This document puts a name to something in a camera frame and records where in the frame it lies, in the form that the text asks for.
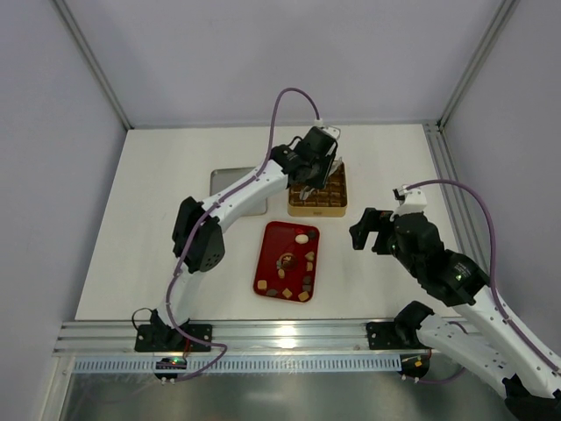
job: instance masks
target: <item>gold box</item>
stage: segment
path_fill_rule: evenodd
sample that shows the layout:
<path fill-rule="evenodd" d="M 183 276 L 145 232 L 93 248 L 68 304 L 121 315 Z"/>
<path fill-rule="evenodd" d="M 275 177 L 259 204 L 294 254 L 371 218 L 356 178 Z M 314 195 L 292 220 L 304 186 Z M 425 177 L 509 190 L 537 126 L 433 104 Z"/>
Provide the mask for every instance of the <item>gold box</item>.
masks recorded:
<path fill-rule="evenodd" d="M 347 210 L 347 181 L 344 163 L 327 180 L 325 189 L 314 190 L 308 199 L 300 200 L 302 185 L 288 190 L 288 215 L 291 217 L 341 218 Z"/>

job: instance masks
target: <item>metal frame edge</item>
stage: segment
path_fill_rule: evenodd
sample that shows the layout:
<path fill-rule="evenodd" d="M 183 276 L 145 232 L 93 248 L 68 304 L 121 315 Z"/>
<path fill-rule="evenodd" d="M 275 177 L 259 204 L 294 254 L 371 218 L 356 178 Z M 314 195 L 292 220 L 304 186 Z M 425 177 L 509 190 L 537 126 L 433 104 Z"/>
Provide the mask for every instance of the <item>metal frame edge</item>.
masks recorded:
<path fill-rule="evenodd" d="M 133 127 L 131 121 L 124 112 L 124 109 L 121 106 L 121 103 L 119 102 L 115 91 L 111 87 L 107 76 L 105 75 L 103 69 L 97 61 L 97 58 L 94 55 L 91 47 L 89 46 L 89 43 L 82 32 L 82 29 L 78 25 L 78 22 L 76 21 L 72 11 L 68 7 L 66 0 L 50 0 L 50 2 L 56 13 L 59 15 L 60 21 L 66 27 L 70 37 L 78 47 L 82 58 L 86 62 L 86 65 L 88 66 L 91 74 L 99 84 L 99 87 L 101 88 L 103 94 L 109 101 L 111 108 L 117 115 L 117 118 L 121 121 L 123 128 L 127 131 L 132 129 Z"/>
<path fill-rule="evenodd" d="M 463 318 L 446 318 L 465 324 Z M 211 320 L 213 340 L 229 346 L 229 353 L 244 355 L 395 353 L 406 350 L 370 351 L 366 323 L 387 319 L 341 320 Z M 60 328 L 53 356 L 135 355 L 136 331 L 128 321 L 66 322 Z M 176 355 L 177 353 L 158 353 Z"/>
<path fill-rule="evenodd" d="M 70 385 L 72 369 L 75 364 L 74 357 L 66 356 L 53 358 L 55 359 L 56 368 L 46 392 L 45 403 L 39 416 L 40 421 L 54 421 L 60 419 Z"/>
<path fill-rule="evenodd" d="M 462 99 L 464 99 L 464 96 L 475 80 L 475 77 L 483 67 L 486 58 L 493 50 L 495 42 L 499 38 L 499 35 L 501 35 L 501 32 L 507 25 L 509 19 L 512 17 L 518 3 L 520 3 L 520 0 L 502 0 L 491 19 L 491 22 L 483 33 L 477 48 L 475 48 L 475 51 L 473 52 L 464 73 L 460 77 L 456 88 L 452 92 L 448 103 L 444 107 L 442 117 L 438 120 L 439 127 L 446 127 L 450 121 L 452 114 L 462 102 Z"/>
<path fill-rule="evenodd" d="M 438 128 L 437 123 L 424 125 L 423 129 L 438 178 L 457 181 L 458 172 L 451 157 L 444 131 Z M 466 193 L 452 186 L 441 185 L 440 188 L 459 251 L 472 257 L 483 270 L 488 271 L 489 267 L 481 247 L 481 238 L 478 235 L 476 225 L 473 223 L 472 209 L 466 198 Z"/>

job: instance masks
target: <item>white candy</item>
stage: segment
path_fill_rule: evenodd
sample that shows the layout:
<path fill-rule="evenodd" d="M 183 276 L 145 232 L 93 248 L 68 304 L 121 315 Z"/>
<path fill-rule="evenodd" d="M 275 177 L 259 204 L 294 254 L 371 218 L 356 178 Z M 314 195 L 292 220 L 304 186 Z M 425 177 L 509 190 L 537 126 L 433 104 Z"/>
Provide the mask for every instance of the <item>white candy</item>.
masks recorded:
<path fill-rule="evenodd" d="M 296 236 L 296 242 L 298 244 L 306 244 L 309 241 L 309 238 L 306 234 L 300 234 Z"/>

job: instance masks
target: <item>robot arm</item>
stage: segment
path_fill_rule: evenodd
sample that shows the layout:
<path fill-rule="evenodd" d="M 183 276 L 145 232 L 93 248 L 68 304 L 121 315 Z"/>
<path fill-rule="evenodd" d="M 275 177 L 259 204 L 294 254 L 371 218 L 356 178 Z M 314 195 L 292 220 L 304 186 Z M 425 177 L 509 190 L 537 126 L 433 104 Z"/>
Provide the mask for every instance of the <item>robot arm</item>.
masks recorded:
<path fill-rule="evenodd" d="M 301 183 L 311 188 L 322 189 L 337 154 L 339 135 L 340 131 L 335 127 L 314 126 L 294 147 L 274 147 L 260 176 L 226 199 L 223 200 L 223 197 L 228 192 L 254 177 L 261 165 L 214 196 L 201 202 L 188 197 L 181 203 L 172 235 L 174 254 L 178 258 L 198 219 L 213 205 L 219 205 L 205 218 L 196 232 L 183 261 L 182 266 L 185 270 L 179 276 L 170 296 L 170 309 L 178 325 L 188 322 L 204 274 L 218 265 L 224 257 L 223 235 L 228 228 L 256 203 L 287 189 L 292 184 Z M 167 304 L 162 302 L 156 311 L 153 311 L 150 320 L 152 331 L 147 335 L 149 338 L 146 338 L 145 342 L 149 339 L 166 346 L 183 340 L 172 328 L 166 307 Z"/>
<path fill-rule="evenodd" d="M 400 336 L 449 355 L 491 385 L 519 419 L 561 419 L 561 375 L 551 370 L 520 338 L 494 303 L 488 276 L 467 256 L 446 250 L 438 229 L 423 215 L 426 198 L 419 189 L 394 191 L 396 211 L 365 210 L 350 229 L 353 248 L 363 249 L 377 232 L 377 254 L 393 255 L 429 295 L 471 322 L 493 348 L 454 331 L 431 309 L 412 303 L 395 319 Z M 501 305 L 506 304 L 499 296 Z M 510 319 L 557 366 L 561 359 L 508 310 Z"/>

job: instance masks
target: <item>red tray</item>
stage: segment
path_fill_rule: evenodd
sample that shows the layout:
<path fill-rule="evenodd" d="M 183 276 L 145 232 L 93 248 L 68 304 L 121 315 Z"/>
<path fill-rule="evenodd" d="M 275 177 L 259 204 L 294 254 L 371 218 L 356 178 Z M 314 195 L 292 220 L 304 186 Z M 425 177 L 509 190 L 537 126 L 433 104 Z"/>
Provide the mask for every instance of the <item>red tray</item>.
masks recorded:
<path fill-rule="evenodd" d="M 309 241 L 296 243 L 299 234 L 307 235 Z M 314 295 L 318 244 L 319 230 L 314 226 L 277 221 L 267 224 L 253 280 L 255 294 L 297 303 L 309 301 Z M 306 257 L 310 252 L 314 254 L 312 261 Z M 279 268 L 284 270 L 284 279 L 279 276 Z M 264 289 L 259 281 L 266 281 Z"/>

